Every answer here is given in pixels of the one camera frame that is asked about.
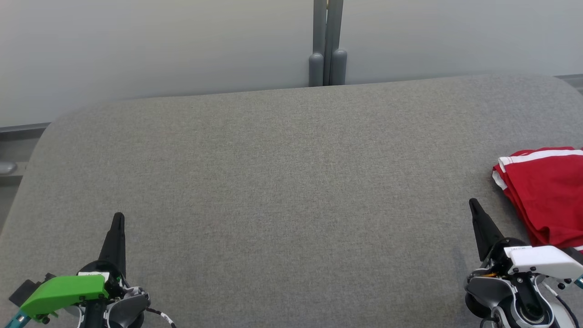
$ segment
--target folded red fabric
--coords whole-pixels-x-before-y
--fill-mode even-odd
[[[498,158],[492,177],[517,210],[533,246],[583,250],[583,151],[519,151]]]

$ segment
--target green plastic part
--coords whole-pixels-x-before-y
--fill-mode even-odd
[[[99,295],[109,297],[104,289],[105,277],[97,275],[62,275],[48,280],[20,307],[29,317],[53,313],[58,309],[79,303],[84,297],[89,301],[99,299]]]

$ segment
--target red garment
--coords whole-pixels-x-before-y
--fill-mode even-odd
[[[514,204],[533,246],[583,250],[583,151],[572,147],[500,157],[492,177]]]

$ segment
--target white stripe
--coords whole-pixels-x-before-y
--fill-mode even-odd
[[[508,188],[508,186],[506,185],[506,182],[504,182],[504,180],[502,180],[502,177],[500,176],[500,173],[498,173],[498,171],[494,170],[492,172],[492,178],[494,178],[494,182],[496,182],[496,184],[502,188],[502,190],[506,190],[506,188]]]
[[[498,158],[498,164],[500,164],[500,169],[502,170],[502,172],[506,172],[506,168],[504,166],[509,165],[511,163],[523,163],[523,162],[529,162],[529,161],[535,160],[535,159],[541,159],[541,158],[547,158],[547,157],[553,157],[553,156],[569,156],[569,155],[583,156],[583,151],[579,150],[579,149],[578,150],[553,149],[553,150],[548,150],[548,151],[533,152],[533,153],[530,153],[530,154],[524,155],[524,156],[505,156],[505,157]]]

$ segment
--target gray fabric surface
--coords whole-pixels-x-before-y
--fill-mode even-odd
[[[128,279],[178,327],[477,327],[468,199],[526,238],[491,167],[581,147],[582,125],[575,89],[531,75],[78,111],[39,141],[0,236],[0,317],[24,279],[96,259],[122,211]],[[564,298],[583,318],[583,291]]]

